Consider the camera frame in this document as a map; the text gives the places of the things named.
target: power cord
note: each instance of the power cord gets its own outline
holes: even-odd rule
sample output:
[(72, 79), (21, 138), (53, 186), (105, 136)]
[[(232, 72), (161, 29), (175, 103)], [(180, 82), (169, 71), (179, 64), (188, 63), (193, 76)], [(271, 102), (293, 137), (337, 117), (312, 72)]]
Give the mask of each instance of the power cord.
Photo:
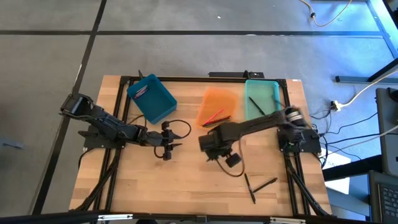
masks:
[[(358, 136), (358, 137), (342, 139), (342, 140), (339, 140), (339, 141), (331, 142), (329, 144), (336, 144), (336, 143), (343, 142), (343, 141), (354, 140), (354, 139), (359, 139), (359, 138), (366, 138), (366, 137), (371, 137), (371, 136), (377, 136), (376, 138), (379, 138), (380, 135), (381, 134), (367, 134), (367, 135), (364, 135), (364, 136)], [(398, 135), (398, 133), (387, 133), (387, 135)]]
[(395, 130), (395, 129), (397, 129), (397, 128), (398, 128), (398, 125), (395, 126), (395, 127), (393, 127), (393, 128), (391, 128), (390, 130), (388, 130), (388, 131), (386, 131), (386, 132), (384, 132), (384, 133), (381, 133), (381, 134), (368, 134), (368, 135), (365, 135), (365, 136), (358, 136), (358, 137), (353, 137), (353, 138), (342, 139), (342, 140), (335, 141), (335, 142), (331, 142), (331, 143), (328, 143), (328, 142), (326, 141), (325, 136), (322, 136), (323, 139), (325, 140), (325, 143), (321, 143), (321, 144), (324, 144), (325, 147), (326, 147), (326, 154), (325, 154), (325, 156), (324, 156), (324, 162), (322, 163), (322, 168), (325, 166), (326, 160), (328, 159), (328, 155), (329, 155), (329, 153), (328, 153), (328, 146), (329, 146), (330, 144), (336, 144), (336, 143), (343, 142), (343, 141), (348, 141), (348, 140), (353, 140), (353, 139), (359, 139), (359, 138), (366, 138), (366, 137), (376, 136), (376, 137), (374, 137), (374, 138), (371, 138), (371, 139), (368, 139), (368, 140), (365, 140), (365, 141), (361, 141), (361, 142), (357, 142), (357, 143), (355, 143), (355, 144), (351, 144), (351, 145), (346, 146), (346, 147), (343, 147), (343, 148), (338, 148), (338, 147), (335, 147), (335, 146), (330, 146), (330, 147), (334, 147), (334, 148), (338, 149), (338, 150), (335, 151), (335, 152), (341, 151), (341, 152), (343, 152), (343, 153), (345, 153), (345, 154), (347, 154), (347, 155), (354, 156), (354, 157), (357, 157), (359, 160), (362, 160), (362, 159), (361, 159), (359, 156), (357, 156), (357, 155), (354, 155), (354, 154), (350, 154), (350, 153), (345, 152), (344, 149), (349, 148), (349, 147), (352, 147), (352, 146), (356, 146), (356, 145), (359, 145), (359, 144), (363, 144), (363, 143), (368, 142), (368, 141), (372, 141), (373, 139), (383, 137), (383, 136), (385, 136), (385, 135), (387, 135), (387, 134), (390, 134), (390, 135), (398, 135), (398, 133), (390, 133), (390, 132), (392, 132), (393, 130)]
[(350, 104), (352, 104), (352, 103), (354, 102), (355, 99), (357, 99), (357, 97), (358, 97), (361, 93), (363, 93), (363, 91), (367, 90), (370, 86), (373, 86), (374, 84), (378, 83), (379, 81), (381, 81), (381, 80), (383, 80), (383, 79), (389, 77), (390, 75), (395, 74), (395, 72), (398, 72), (398, 69), (397, 69), (397, 70), (394, 70), (394, 71), (391, 72), (390, 74), (385, 75), (384, 77), (382, 77), (382, 78), (376, 80), (375, 82), (372, 82), (370, 85), (368, 85), (368, 86), (365, 87), (363, 90), (361, 90), (357, 95), (355, 95), (348, 103), (341, 104), (341, 103), (339, 103), (339, 102), (337, 102), (337, 101), (334, 101), (334, 103), (335, 103), (335, 105), (336, 105), (336, 110), (337, 110), (337, 111), (340, 111), (343, 107), (349, 106)]
[(306, 2), (305, 0), (300, 0), (302, 3), (306, 4), (308, 6), (308, 8), (310, 9), (311, 12), (311, 18), (313, 19), (313, 22), (315, 23), (315, 25), (317, 25), (317, 27), (324, 27), (327, 26), (329, 24), (331, 24), (333, 21), (335, 21), (337, 19), (337, 17), (339, 17), (346, 9), (347, 7), (353, 2), (353, 0), (349, 0), (349, 2), (347, 3), (346, 7), (344, 7), (343, 10), (341, 10), (341, 12), (339, 12), (339, 14), (337, 14), (337, 16), (335, 16), (330, 22), (327, 22), (326, 24), (323, 25), (319, 25), (316, 19), (317, 14), (313, 11), (313, 8), (311, 6), (310, 3)]
[[(143, 115), (143, 114), (142, 114), (142, 115), (139, 115), (138, 117), (136, 117), (136, 118), (134, 118), (133, 120), (131, 120), (130, 122), (128, 122), (127, 125), (132, 124), (133, 122), (135, 122), (137, 119), (139, 119), (139, 118), (141, 118), (141, 117), (144, 117), (144, 115)], [(147, 127), (147, 120), (144, 119), (144, 121), (145, 121), (144, 127), (146, 128), (146, 127)], [(167, 121), (167, 122), (168, 122), (169, 124), (170, 124), (170, 123), (173, 123), (173, 122), (183, 122), (183, 123), (185, 123), (185, 124), (189, 127), (188, 133), (187, 133), (186, 135), (182, 136), (181, 139), (183, 139), (183, 138), (187, 137), (189, 134), (191, 134), (192, 127), (191, 127), (191, 124), (189, 124), (188, 122), (186, 122), (186, 121), (184, 121), (184, 120), (181, 120), (181, 119), (175, 119), (175, 120), (171, 120), (171, 121)]]
[(285, 146), (284, 146), (284, 154), (285, 154), (287, 157), (296, 158), (296, 157), (298, 157), (298, 156), (300, 155), (300, 153), (301, 153), (300, 145), (298, 145), (298, 144), (296, 145), (296, 146), (298, 147), (298, 153), (297, 153), (297, 155), (295, 155), (295, 156), (291, 156), (291, 155), (289, 155), (289, 153), (286, 153), (286, 146), (287, 146), (287, 145), (290, 145), (289, 148), (291, 148), (291, 147), (294, 146), (293, 144), (288, 144), (288, 143), (285, 144)]
[(231, 177), (240, 177), (240, 176), (242, 176), (242, 175), (244, 174), (245, 165), (244, 165), (243, 152), (242, 152), (242, 147), (241, 147), (241, 138), (242, 138), (242, 135), (240, 136), (239, 141), (238, 141), (238, 143), (239, 143), (239, 153), (240, 153), (240, 155), (241, 155), (241, 161), (242, 161), (242, 172), (241, 172), (240, 174), (231, 174), (230, 172), (228, 172), (228, 171), (220, 164), (220, 162), (218, 161), (218, 159), (216, 159), (216, 162), (217, 162), (217, 164), (219, 165), (219, 167), (221, 168), (221, 170), (224, 171), (224, 173), (228, 174), (228, 175), (231, 176)]
[(341, 127), (338, 129), (338, 132), (337, 132), (337, 133), (334, 133), (334, 132), (332, 132), (332, 131), (327, 131), (326, 134), (339, 134), (340, 131), (341, 131), (341, 129), (346, 128), (346, 127), (349, 127), (349, 126), (352, 126), (352, 125), (355, 125), (355, 124), (359, 124), (359, 123), (364, 122), (364, 121), (367, 121), (367, 120), (373, 118), (375, 115), (377, 115), (377, 112), (374, 113), (372, 116), (370, 116), (370, 117), (368, 117), (368, 118), (366, 118), (366, 119), (363, 119), (363, 120), (361, 120), (361, 121), (355, 122), (355, 123), (353, 123), (353, 124), (347, 124), (347, 125), (341, 126)]
[[(327, 111), (328, 113), (326, 115), (322, 116), (321, 118), (314, 116), (316, 114), (320, 114), (320, 113), (325, 112), (325, 111)], [(323, 120), (323, 119), (327, 118), (328, 116), (330, 116), (329, 125), (326, 127), (326, 131), (324, 133), (319, 134), (320, 137), (325, 135), (330, 130), (330, 127), (331, 127), (331, 111), (332, 111), (332, 105), (330, 105), (328, 110), (321, 110), (319, 112), (316, 112), (315, 114), (310, 114), (311, 118), (314, 118), (314, 119), (317, 119), (317, 120)]]
[(154, 147), (154, 154), (155, 154), (156, 158), (163, 159), (163, 156), (159, 156), (159, 155), (156, 153), (156, 146)]
[(78, 169), (80, 168), (80, 163), (81, 163), (81, 160), (83, 159), (83, 156), (85, 155), (85, 154), (87, 154), (88, 152), (90, 152), (91, 150), (93, 150), (94, 148), (88, 148), (85, 152), (83, 152), (83, 154), (82, 155), (80, 155), (80, 157), (79, 157), (79, 162), (78, 162)]

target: gray floor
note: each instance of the gray floor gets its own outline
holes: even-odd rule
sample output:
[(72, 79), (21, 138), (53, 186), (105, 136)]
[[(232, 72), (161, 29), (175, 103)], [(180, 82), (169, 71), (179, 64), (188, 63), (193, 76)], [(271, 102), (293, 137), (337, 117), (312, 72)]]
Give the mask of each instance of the gray floor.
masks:
[[(0, 1), (0, 29), (90, 30), (100, 0)], [(327, 21), (340, 2), (314, 2), (318, 20)], [(367, 6), (355, 2), (335, 23), (317, 28), (298, 0), (275, 1), (108, 1), (101, 30), (367, 30), (375, 31)], [(0, 216), (29, 212), (60, 116), (80, 66), (85, 36), (0, 36), (0, 136), (25, 148), (0, 150)], [(381, 38), (258, 36), (97, 37), (81, 92), (96, 99), (103, 75), (206, 76), (210, 71), (262, 71), (268, 78), (301, 79), (310, 112), (342, 103), (364, 85), (336, 84), (336, 75), (366, 77), (392, 60)], [(331, 130), (376, 112), (375, 85), (351, 106), (332, 114)], [(321, 130), (326, 121), (313, 121)], [(68, 209), (86, 125), (72, 122), (44, 212)], [(377, 118), (347, 128), (334, 141), (378, 132)], [(380, 153), (378, 141), (346, 150), (362, 158)]]

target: wooden tabletop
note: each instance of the wooden tabletop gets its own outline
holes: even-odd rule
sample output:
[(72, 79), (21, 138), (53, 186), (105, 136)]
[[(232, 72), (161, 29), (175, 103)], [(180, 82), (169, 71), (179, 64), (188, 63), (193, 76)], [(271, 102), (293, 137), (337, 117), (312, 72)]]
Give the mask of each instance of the wooden tabletop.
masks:
[[(120, 76), (106, 75), (103, 78), (97, 104), (112, 113), (118, 92)], [(153, 147), (140, 147), (127, 144), (121, 154), (119, 170), (112, 201), (113, 212), (131, 213), (174, 213), (207, 215), (259, 215), (291, 216), (286, 169), (283, 154), (280, 153), (276, 128), (260, 131), (242, 138), (246, 173), (252, 188), (277, 177), (271, 184), (256, 193), (253, 204), (244, 177), (226, 175), (215, 161), (207, 162), (205, 153), (200, 151), (198, 137), (206, 134), (203, 129), (194, 127), (198, 108), (209, 86), (224, 88), (240, 97), (240, 104), (234, 116), (236, 121), (244, 121), (244, 83), (204, 83), (204, 82), (163, 82), (178, 102), (177, 110), (166, 120), (183, 119), (192, 124), (192, 133), (172, 152), (172, 160), (163, 161), (154, 155)], [(307, 102), (300, 80), (287, 80), (290, 104), (298, 106), (309, 120)], [(123, 91), (119, 118), (123, 111), (126, 91)], [(128, 121), (141, 112), (131, 101)], [(148, 123), (150, 131), (161, 132), (157, 125)], [(172, 123), (173, 132), (184, 135), (185, 124)], [(103, 161), (104, 149), (95, 149), (82, 159), (76, 180), (70, 208), (76, 208), (93, 190), (98, 181)], [(316, 201), (327, 212), (331, 212), (320, 163), (312, 154), (301, 154), (305, 183)], [(229, 169), (232, 173), (241, 171), (241, 163)], [(108, 187), (104, 188), (101, 208)], [(300, 190), (295, 186), (298, 209), (301, 213)]]

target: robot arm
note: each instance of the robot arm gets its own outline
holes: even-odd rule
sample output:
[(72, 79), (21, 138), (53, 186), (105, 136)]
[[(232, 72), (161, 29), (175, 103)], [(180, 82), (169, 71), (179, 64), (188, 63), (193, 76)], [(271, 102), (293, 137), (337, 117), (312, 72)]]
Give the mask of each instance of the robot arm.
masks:
[[(71, 119), (86, 121), (98, 130), (98, 137), (110, 142), (128, 142), (140, 146), (163, 146), (165, 148), (164, 160), (171, 159), (170, 151), (180, 144), (169, 144), (174, 139), (182, 137), (168, 129), (169, 122), (162, 124), (162, 132), (149, 131), (144, 126), (125, 124), (115, 116), (107, 113), (102, 107), (95, 105), (93, 100), (86, 95), (68, 95), (61, 107), (61, 115)], [(92, 133), (79, 132), (83, 137)]]
[[(241, 161), (241, 158), (237, 153), (231, 155), (231, 146), (242, 136), (279, 127), (287, 135), (286, 139), (289, 144), (300, 144), (303, 141), (302, 131), (307, 125), (299, 109), (286, 108), (242, 123), (223, 123), (209, 131), (207, 135), (199, 137), (200, 150), (206, 153), (208, 161), (218, 159), (219, 156), (227, 157), (225, 162), (229, 167), (233, 167)], [(287, 172), (292, 175), (315, 213), (321, 216), (329, 215), (315, 201), (305, 184), (298, 177), (290, 159), (287, 159), (286, 163)]]

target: keyboard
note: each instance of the keyboard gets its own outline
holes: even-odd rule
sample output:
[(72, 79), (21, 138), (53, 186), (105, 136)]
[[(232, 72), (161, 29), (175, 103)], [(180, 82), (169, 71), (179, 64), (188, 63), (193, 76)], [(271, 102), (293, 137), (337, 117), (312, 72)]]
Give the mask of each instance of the keyboard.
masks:
[(382, 219), (391, 217), (395, 218), (398, 223), (398, 187), (380, 185), (379, 190)]

